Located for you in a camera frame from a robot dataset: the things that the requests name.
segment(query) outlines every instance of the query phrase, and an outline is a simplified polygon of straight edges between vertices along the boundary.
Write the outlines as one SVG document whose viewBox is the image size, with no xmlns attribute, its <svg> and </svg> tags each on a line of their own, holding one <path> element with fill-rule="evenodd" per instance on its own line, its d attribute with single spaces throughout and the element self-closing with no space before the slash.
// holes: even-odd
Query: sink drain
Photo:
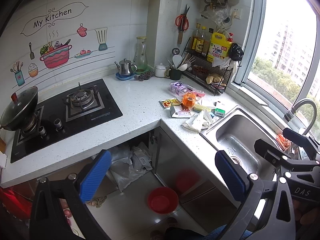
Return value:
<svg viewBox="0 0 320 240">
<path fill-rule="evenodd" d="M 231 156 L 231 160 L 235 163 L 241 166 L 241 161 L 236 156 Z"/>
</svg>

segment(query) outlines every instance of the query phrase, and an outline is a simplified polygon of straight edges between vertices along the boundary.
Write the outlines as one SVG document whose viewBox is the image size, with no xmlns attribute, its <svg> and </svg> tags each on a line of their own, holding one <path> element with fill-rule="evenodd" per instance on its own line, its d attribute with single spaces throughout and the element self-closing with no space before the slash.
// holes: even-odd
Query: person's foot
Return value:
<svg viewBox="0 0 320 240">
<path fill-rule="evenodd" d="M 178 227 L 178 221 L 175 218 L 167 219 L 167 229 L 168 228 L 176 228 Z"/>
<path fill-rule="evenodd" d="M 150 233 L 150 240 L 163 240 L 163 239 L 164 239 L 164 235 L 158 230 L 152 231 Z"/>
</svg>

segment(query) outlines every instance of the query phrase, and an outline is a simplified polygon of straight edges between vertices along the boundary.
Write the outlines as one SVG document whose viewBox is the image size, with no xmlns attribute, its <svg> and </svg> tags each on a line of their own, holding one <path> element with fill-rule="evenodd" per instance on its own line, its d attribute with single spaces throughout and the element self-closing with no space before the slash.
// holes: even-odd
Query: blue gripper pad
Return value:
<svg viewBox="0 0 320 240">
<path fill-rule="evenodd" d="M 106 172 L 111 165 L 111 153 L 107 150 L 102 154 L 98 155 L 97 162 L 93 165 L 90 171 L 87 173 L 85 178 L 80 184 L 80 199 L 84 203 L 85 201 L 92 200 L 96 193 L 100 183 L 102 182 Z"/>
<path fill-rule="evenodd" d="M 220 172 L 223 180 L 227 184 L 233 198 L 236 201 L 244 202 L 246 199 L 249 185 L 246 186 L 246 183 L 241 179 L 238 172 L 245 173 L 245 171 L 242 169 L 241 166 L 234 164 L 236 165 L 235 167 L 238 170 L 237 172 L 234 166 L 230 163 L 230 161 L 232 162 L 232 160 L 230 159 L 230 161 L 228 161 L 226 158 L 229 158 L 229 157 L 227 156 L 225 151 L 218 151 L 215 156 L 216 167 Z"/>
</svg>

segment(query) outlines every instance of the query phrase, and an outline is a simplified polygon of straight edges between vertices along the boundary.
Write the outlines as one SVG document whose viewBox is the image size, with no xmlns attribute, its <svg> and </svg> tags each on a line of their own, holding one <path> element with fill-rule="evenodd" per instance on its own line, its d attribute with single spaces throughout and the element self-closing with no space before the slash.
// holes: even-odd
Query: dark pants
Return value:
<svg viewBox="0 0 320 240">
<path fill-rule="evenodd" d="M 225 226 L 215 229 L 207 236 L 203 236 L 189 229 L 168 228 L 165 232 L 164 240 L 214 240 L 218 237 L 224 227 Z M 251 232 L 246 230 L 242 237 L 248 237 L 250 234 Z"/>
</svg>

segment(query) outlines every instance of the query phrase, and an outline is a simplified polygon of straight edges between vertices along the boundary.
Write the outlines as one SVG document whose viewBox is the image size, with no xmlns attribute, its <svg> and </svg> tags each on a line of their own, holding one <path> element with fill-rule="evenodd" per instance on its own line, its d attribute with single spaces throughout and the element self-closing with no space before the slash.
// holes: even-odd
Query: metal teapot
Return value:
<svg viewBox="0 0 320 240">
<path fill-rule="evenodd" d="M 134 64 L 131 64 L 131 61 L 127 60 L 126 58 L 121 60 L 119 64 L 116 61 L 115 63 L 119 71 L 119 75 L 122 75 L 122 76 L 131 76 L 137 70 L 137 66 Z"/>
</svg>

